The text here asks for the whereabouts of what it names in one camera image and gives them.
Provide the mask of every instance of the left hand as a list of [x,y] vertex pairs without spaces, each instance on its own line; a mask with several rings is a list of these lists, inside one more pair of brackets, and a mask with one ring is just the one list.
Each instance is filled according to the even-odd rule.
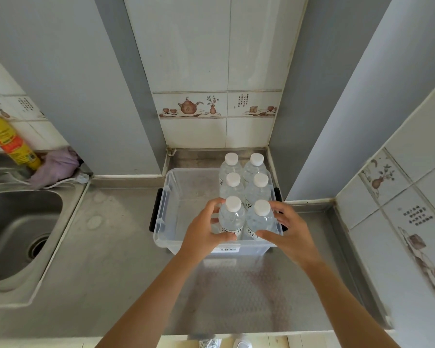
[[208,201],[204,209],[190,223],[184,241],[177,255],[191,259],[195,264],[203,260],[219,244],[237,240],[231,232],[211,233],[211,223],[217,223],[217,218],[211,215],[219,212],[218,204],[224,204],[225,199],[215,198]]

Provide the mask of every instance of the hand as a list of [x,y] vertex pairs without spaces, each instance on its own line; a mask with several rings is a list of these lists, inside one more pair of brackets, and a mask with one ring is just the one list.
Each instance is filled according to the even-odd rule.
[[275,218],[288,228],[283,236],[270,231],[257,231],[256,234],[262,239],[268,240],[278,246],[293,262],[302,268],[313,263],[322,261],[313,238],[309,233],[306,222],[293,208],[280,201],[270,201]]
[[217,223],[217,218],[211,215],[219,212],[218,204],[224,204],[225,199],[215,198],[206,204],[204,209],[190,223],[178,255],[191,259],[195,265],[203,260],[220,243],[237,240],[231,232],[211,233],[211,223]]

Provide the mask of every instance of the sink drain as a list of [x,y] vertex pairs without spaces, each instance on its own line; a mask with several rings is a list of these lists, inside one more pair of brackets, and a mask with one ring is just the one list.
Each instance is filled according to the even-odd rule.
[[40,253],[42,248],[45,246],[45,243],[47,242],[48,236],[48,234],[40,236],[32,242],[32,244],[29,246],[29,250],[27,251],[27,257],[29,258],[29,260],[34,260],[36,256]]

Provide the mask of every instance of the shoe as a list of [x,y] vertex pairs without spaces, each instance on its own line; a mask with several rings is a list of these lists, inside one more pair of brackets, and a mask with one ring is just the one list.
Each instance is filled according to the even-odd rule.
[[214,339],[214,340],[203,340],[200,341],[199,347],[200,348],[219,348],[221,346],[221,339]]
[[250,341],[237,338],[234,342],[234,348],[253,348]]

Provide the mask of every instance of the water bottle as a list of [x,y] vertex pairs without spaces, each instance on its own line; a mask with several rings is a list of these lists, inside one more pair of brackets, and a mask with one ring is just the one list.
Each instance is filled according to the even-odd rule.
[[238,155],[235,152],[227,153],[224,162],[221,164],[219,170],[219,184],[221,186],[224,184],[226,176],[231,172],[239,175],[242,175],[243,172],[242,165],[238,162]]
[[268,185],[269,177],[266,174],[256,174],[253,181],[245,188],[244,206],[249,209],[257,200],[270,200],[271,187]]
[[256,174],[267,174],[266,166],[263,164],[264,156],[258,152],[251,154],[249,161],[243,169],[244,185],[247,186]]
[[219,225],[221,232],[232,232],[237,237],[245,224],[246,211],[240,198],[232,195],[225,200],[219,210]]
[[244,235],[254,240],[260,239],[255,232],[257,230],[273,232],[275,223],[276,218],[271,210],[271,205],[267,200],[258,200],[247,212]]
[[219,196],[227,199],[235,195],[240,200],[244,199],[245,188],[241,182],[240,175],[235,172],[229,173],[225,178],[225,183],[219,187]]

